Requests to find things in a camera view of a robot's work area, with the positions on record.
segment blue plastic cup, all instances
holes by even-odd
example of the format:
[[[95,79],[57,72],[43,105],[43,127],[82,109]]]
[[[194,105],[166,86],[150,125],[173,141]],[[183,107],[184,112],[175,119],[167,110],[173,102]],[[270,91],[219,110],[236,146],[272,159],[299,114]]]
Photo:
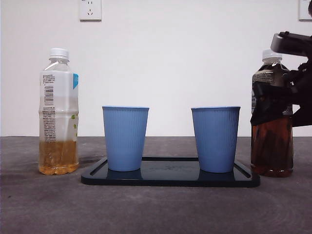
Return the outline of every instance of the blue plastic cup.
[[[213,173],[234,167],[239,106],[192,108],[199,166]]]
[[[140,168],[149,108],[102,106],[108,168],[118,172]]]

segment bottle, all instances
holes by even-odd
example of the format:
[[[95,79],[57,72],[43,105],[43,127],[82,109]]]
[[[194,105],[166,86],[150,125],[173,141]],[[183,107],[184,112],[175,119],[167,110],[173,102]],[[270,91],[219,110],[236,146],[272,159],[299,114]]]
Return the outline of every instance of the bottle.
[[[67,50],[52,48],[50,61],[40,74],[39,171],[61,175],[78,168],[78,75]]]
[[[284,76],[289,70],[281,64],[282,55],[272,50],[263,51],[262,67],[253,75],[255,81],[274,86],[288,86]],[[255,97],[252,97],[252,112]],[[293,114],[292,105],[283,117],[252,126],[251,168],[254,172],[270,177],[287,177],[293,172]]]

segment bottle cap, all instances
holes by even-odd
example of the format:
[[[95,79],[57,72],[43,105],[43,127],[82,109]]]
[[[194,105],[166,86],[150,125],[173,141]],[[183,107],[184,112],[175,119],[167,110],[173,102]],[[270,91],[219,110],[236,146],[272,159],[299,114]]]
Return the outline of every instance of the bottle cap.
[[[262,52],[262,59],[267,59],[267,58],[283,58],[282,54],[276,53],[273,50],[264,50]]]
[[[66,59],[69,61],[68,50],[62,48],[51,48],[50,52],[51,59]]]

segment electrical outlet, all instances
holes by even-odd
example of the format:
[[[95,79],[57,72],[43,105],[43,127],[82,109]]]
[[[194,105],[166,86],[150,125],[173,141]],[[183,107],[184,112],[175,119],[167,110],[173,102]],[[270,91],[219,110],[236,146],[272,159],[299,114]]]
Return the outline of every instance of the electrical outlet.
[[[299,20],[312,20],[312,16],[309,14],[308,11],[310,2],[311,0],[299,0]]]
[[[80,21],[101,21],[102,4],[101,0],[79,0]]]

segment tray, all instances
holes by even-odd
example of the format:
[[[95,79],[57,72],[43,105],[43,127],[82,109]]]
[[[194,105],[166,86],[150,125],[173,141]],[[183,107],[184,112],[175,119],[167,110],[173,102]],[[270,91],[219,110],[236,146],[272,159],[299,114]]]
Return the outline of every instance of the tray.
[[[87,168],[81,182],[89,185],[257,187],[260,177],[235,161],[229,173],[200,170],[197,157],[143,157],[141,168],[132,172],[108,169],[107,157]]]

